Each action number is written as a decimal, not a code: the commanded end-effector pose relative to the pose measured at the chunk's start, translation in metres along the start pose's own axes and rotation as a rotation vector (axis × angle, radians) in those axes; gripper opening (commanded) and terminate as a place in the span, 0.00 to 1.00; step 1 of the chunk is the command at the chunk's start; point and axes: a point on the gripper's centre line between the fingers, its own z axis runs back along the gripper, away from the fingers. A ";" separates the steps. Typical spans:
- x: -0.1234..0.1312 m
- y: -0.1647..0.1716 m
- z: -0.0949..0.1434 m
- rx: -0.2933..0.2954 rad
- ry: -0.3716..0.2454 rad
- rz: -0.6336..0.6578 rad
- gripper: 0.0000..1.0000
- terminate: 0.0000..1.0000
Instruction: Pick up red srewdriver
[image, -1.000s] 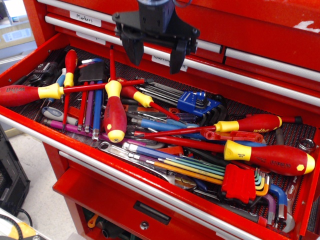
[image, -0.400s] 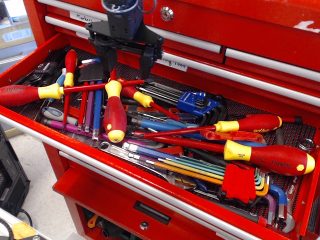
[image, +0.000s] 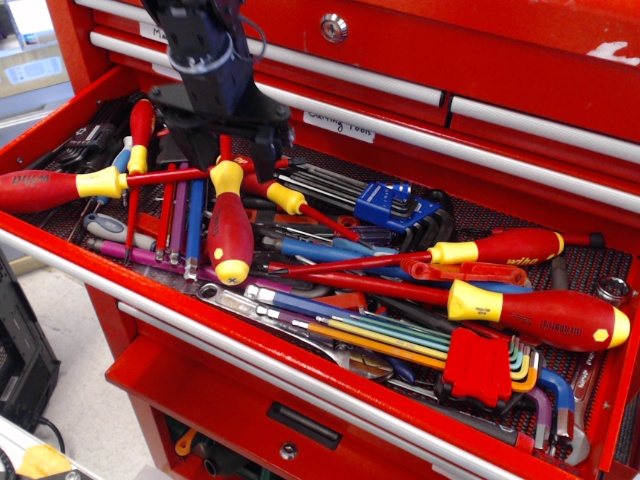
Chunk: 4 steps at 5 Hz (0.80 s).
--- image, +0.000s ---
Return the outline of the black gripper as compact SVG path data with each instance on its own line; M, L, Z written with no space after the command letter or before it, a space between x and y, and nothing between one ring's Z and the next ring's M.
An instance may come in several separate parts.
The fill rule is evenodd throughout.
M209 170L220 154L216 134L227 134L251 140L257 179L271 180L283 148L291 144L290 109L262 92L252 67L239 60L179 75L178 83L152 87L149 99L189 165Z

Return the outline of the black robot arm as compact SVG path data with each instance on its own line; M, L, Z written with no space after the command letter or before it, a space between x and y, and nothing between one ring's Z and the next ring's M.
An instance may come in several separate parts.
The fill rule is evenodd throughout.
M259 181L273 176L275 163L294 134L290 109L262 93L254 81L238 1L147 1L145 10L168 42L178 83L149 92L164 124L189 164L210 168L224 135L249 142Z

